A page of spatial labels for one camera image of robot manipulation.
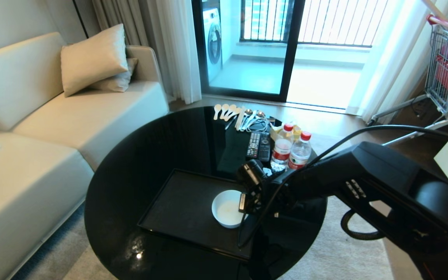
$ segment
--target tv remote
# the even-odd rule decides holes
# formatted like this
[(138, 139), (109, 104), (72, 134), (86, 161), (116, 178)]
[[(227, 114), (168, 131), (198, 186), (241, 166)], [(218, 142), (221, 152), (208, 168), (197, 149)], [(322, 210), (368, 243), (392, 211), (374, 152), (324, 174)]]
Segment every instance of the tv remote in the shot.
[(269, 139), (269, 133), (260, 133), (260, 145), (258, 149), (258, 160), (263, 163), (268, 163), (271, 157), (271, 140)]
[(258, 146), (260, 142), (260, 133), (252, 132), (250, 142), (248, 142), (247, 158), (258, 158)]

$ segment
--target carpet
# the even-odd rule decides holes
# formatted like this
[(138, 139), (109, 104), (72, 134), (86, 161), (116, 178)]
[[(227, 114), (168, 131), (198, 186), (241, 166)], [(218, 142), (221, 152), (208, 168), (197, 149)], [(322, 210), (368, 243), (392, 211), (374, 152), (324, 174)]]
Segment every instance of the carpet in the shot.
[[(341, 138), (314, 134), (313, 150), (320, 154)], [(349, 147), (345, 143), (338, 149)], [(281, 280), (392, 280), (393, 275), (382, 240), (360, 241), (340, 227), (348, 207), (330, 197), (325, 221), (308, 252)], [(357, 215), (350, 229), (372, 232), (375, 229)], [(115, 280), (100, 263), (89, 245), (82, 205), (18, 271), (12, 280)]]

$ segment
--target black tray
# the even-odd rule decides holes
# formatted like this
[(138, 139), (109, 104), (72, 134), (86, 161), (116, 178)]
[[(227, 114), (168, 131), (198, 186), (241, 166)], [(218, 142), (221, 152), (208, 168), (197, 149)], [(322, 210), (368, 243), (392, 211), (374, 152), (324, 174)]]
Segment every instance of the black tray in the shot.
[(234, 181), (174, 169), (138, 226), (155, 234), (248, 261), (252, 241), (238, 248), (238, 227), (222, 227), (212, 215), (214, 198), (231, 189), (243, 191), (243, 187)]

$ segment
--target bottle label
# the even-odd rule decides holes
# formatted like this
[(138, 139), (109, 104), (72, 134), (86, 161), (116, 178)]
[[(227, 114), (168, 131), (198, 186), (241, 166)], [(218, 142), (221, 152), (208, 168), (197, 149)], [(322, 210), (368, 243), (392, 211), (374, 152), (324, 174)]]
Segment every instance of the bottle label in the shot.
[(287, 139), (278, 139), (274, 145), (272, 157), (279, 161), (286, 161), (290, 157), (292, 142)]
[(288, 167), (290, 167), (292, 170), (297, 170), (298, 168), (304, 166), (307, 164), (307, 161), (309, 159), (298, 159), (293, 156), (293, 154), (290, 154), (290, 160), (288, 161)]

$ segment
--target door frame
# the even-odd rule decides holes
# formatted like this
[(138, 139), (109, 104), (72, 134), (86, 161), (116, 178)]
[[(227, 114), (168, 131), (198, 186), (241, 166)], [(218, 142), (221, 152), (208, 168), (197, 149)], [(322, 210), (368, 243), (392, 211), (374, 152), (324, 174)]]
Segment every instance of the door frame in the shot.
[(289, 25), (289, 37), (286, 46), (285, 61), (283, 65), (283, 76), (281, 79), (281, 87), (279, 94), (269, 94), (254, 91), (228, 89), (225, 87), (210, 87), (208, 80), (207, 50), (205, 43), (205, 28), (203, 25), (203, 5), (201, 0), (192, 0), (192, 14), (194, 21), (194, 33), (197, 44), (199, 75), (201, 83), (201, 91), (208, 94), (233, 96), (249, 99), (260, 99), (266, 101), (286, 102), (288, 97), (288, 88), (290, 87), (290, 79), (297, 53), (298, 36), (300, 33), (300, 24), (304, 11), (306, 0), (295, 0), (292, 7), (288, 6), (288, 15), (291, 14), (291, 22)]

